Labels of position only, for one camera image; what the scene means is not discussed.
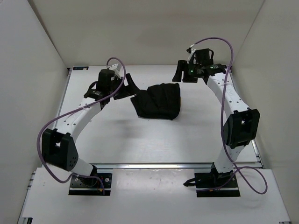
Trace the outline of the black pleated skirt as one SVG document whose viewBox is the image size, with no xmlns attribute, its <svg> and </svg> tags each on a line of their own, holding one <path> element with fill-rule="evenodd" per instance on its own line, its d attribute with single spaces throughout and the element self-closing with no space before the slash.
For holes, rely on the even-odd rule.
<svg viewBox="0 0 299 224">
<path fill-rule="evenodd" d="M 138 117 L 173 120 L 181 109 L 180 85 L 156 84 L 139 90 L 130 100 Z"/>
</svg>

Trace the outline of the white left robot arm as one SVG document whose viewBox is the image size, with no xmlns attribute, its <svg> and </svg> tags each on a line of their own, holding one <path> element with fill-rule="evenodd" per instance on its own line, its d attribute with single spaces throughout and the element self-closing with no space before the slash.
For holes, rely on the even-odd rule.
<svg viewBox="0 0 299 224">
<path fill-rule="evenodd" d="M 106 65 L 90 84 L 78 109 L 68 114 L 55 129 L 45 129 L 38 139 L 38 153 L 44 165 L 50 164 L 70 172 L 87 187 L 104 188 L 97 168 L 80 159 L 76 140 L 94 116 L 110 102 L 130 97 L 138 117 L 143 119 L 175 119 L 181 108 L 179 84 L 156 84 L 139 89 L 122 62 Z"/>
</svg>

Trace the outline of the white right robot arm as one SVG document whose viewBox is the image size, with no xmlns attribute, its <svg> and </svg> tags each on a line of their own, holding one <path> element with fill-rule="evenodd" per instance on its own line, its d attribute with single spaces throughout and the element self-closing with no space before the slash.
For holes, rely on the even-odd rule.
<svg viewBox="0 0 299 224">
<path fill-rule="evenodd" d="M 225 65 L 214 64 L 212 60 L 203 63 L 189 61 L 188 75 L 184 82 L 196 82 L 202 78 L 221 104 L 222 149 L 209 173 L 198 173 L 185 186 L 198 185 L 200 188 L 218 188 L 230 181 L 237 168 L 235 162 L 240 152 L 256 137 L 260 113 L 251 109 L 236 92 Z"/>
</svg>

